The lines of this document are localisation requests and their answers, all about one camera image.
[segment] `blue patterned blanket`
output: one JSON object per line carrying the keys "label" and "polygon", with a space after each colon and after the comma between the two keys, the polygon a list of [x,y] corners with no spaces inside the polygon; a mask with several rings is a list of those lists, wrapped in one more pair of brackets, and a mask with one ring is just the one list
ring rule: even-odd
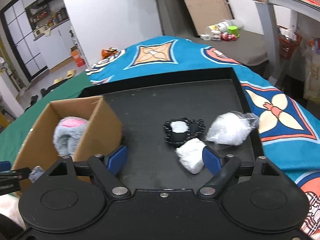
{"label": "blue patterned blanket", "polygon": [[182,70],[233,67],[253,113],[260,117],[265,155],[306,192],[303,230],[320,239],[320,121],[296,101],[213,47],[159,36],[128,47],[88,69],[92,84]]}

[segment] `kitchen counter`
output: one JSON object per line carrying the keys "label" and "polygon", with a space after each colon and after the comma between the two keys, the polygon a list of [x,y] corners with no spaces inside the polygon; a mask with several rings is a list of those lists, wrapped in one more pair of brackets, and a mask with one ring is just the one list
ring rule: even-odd
{"label": "kitchen counter", "polygon": [[[55,28],[58,27],[59,25],[65,23],[65,22],[67,22],[67,21],[69,21],[69,20],[70,20],[70,19],[68,18],[68,19],[65,19],[65,20],[57,23],[56,25],[54,25],[54,26],[51,27],[51,30],[55,29]],[[33,41],[36,41],[37,39],[41,38],[43,35],[44,35],[44,33],[41,33],[41,34],[40,34],[38,37],[36,37]]]}

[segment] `white cloth bundle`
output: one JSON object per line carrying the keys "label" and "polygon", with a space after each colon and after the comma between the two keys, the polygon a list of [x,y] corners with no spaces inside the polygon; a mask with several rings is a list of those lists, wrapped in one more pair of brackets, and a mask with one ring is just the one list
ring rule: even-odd
{"label": "white cloth bundle", "polygon": [[202,161],[202,150],[205,144],[198,138],[187,141],[184,145],[176,149],[179,161],[192,174],[197,174],[204,166]]}

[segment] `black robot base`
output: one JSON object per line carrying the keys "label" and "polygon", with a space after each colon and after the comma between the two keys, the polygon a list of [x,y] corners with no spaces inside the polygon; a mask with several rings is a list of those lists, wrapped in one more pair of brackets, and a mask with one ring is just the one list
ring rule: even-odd
{"label": "black robot base", "polygon": [[[309,209],[305,194],[264,156],[251,166],[236,156],[220,159],[221,169],[196,194],[131,193],[104,158],[60,158],[23,193],[19,210],[28,229],[16,239],[310,239],[299,229]],[[241,176],[251,178],[237,183]]]}

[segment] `plastic bag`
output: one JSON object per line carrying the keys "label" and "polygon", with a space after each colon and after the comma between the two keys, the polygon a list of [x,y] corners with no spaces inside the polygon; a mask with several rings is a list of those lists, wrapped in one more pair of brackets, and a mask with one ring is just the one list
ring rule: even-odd
{"label": "plastic bag", "polygon": [[101,51],[101,57],[102,57],[102,59],[105,59],[105,58],[110,57],[110,56],[117,54],[117,53],[118,53],[118,48],[103,49]]}
{"label": "plastic bag", "polygon": [[211,124],[205,140],[218,144],[240,145],[259,124],[253,113],[229,112],[219,115]]}
{"label": "plastic bag", "polygon": [[303,98],[320,103],[320,55],[315,46],[307,46],[302,52],[305,56],[305,82]]}

